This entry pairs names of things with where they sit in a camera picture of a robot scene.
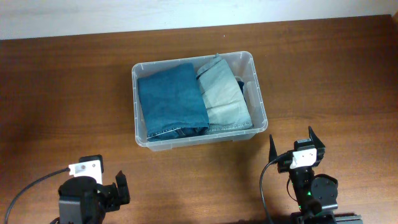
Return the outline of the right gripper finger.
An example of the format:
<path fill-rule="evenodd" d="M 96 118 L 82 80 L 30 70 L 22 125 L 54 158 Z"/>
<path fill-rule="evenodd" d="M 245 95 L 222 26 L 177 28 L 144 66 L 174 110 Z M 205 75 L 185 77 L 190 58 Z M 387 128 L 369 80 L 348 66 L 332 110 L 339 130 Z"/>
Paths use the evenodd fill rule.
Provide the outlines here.
<path fill-rule="evenodd" d="M 309 134 L 309 137 L 312 140 L 313 145 L 315 146 L 316 149 L 325 150 L 325 145 L 317 137 L 317 135 L 315 134 L 315 132 L 313 131 L 311 126 L 308 127 L 308 134 Z"/>
<path fill-rule="evenodd" d="M 269 149 L 269 163 L 273 164 L 274 160 L 277 159 L 277 151 L 275 148 L 274 140 L 272 135 L 269 135 L 269 141 L 270 141 L 270 149 Z"/>

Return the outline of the light blue jeans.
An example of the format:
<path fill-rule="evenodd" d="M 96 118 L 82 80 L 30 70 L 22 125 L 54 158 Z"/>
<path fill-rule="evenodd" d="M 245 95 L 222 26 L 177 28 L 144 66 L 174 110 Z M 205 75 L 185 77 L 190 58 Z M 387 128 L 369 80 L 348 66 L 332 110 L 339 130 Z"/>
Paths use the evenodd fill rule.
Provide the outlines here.
<path fill-rule="evenodd" d="M 209 118 L 206 134 L 252 128 L 246 100 L 227 61 L 215 55 L 197 71 L 197 82 Z"/>

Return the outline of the blue taped clothing bundle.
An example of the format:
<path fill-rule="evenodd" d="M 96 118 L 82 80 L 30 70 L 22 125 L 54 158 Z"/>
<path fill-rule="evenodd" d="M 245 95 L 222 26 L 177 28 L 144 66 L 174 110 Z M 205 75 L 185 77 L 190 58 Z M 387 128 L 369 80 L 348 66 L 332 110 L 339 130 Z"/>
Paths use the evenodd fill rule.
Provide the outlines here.
<path fill-rule="evenodd" d="M 241 81 L 241 80 L 238 80 L 237 83 L 238 83 L 238 85 L 239 85 L 239 88 L 240 88 L 242 94 L 244 94 L 244 86 L 245 86 L 245 83 L 244 83 L 243 81 Z"/>

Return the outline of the dark blue jeans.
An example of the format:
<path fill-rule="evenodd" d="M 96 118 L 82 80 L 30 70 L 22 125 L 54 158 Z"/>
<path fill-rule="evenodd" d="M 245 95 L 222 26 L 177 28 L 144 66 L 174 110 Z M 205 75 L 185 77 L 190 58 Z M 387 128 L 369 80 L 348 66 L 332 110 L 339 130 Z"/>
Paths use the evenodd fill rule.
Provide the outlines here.
<path fill-rule="evenodd" d="M 137 79 L 149 142 L 203 134 L 210 125 L 192 63 Z"/>

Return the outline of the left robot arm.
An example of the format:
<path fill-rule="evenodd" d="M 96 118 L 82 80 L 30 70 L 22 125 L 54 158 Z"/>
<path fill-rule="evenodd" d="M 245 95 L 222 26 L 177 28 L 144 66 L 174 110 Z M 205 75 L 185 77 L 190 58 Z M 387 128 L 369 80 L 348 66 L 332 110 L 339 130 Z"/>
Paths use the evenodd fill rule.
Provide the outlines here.
<path fill-rule="evenodd" d="M 102 223 L 107 213 L 118 211 L 130 202 L 126 176 L 121 171 L 115 182 L 103 184 L 101 155 L 81 157 L 68 168 L 72 178 L 58 188 L 59 217 L 52 223 Z"/>

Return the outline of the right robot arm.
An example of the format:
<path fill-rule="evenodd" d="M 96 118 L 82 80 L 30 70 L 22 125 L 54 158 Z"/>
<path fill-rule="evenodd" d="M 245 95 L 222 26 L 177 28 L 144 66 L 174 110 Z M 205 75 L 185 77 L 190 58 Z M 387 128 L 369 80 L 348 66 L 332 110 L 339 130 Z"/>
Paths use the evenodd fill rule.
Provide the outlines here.
<path fill-rule="evenodd" d="M 301 214 L 314 217 L 338 208 L 338 181 L 326 174 L 315 175 L 313 168 L 321 163 L 326 147 L 312 128 L 308 135 L 308 139 L 295 141 L 294 148 L 281 155 L 270 136 L 269 164 L 277 165 L 278 173 L 289 174 Z"/>

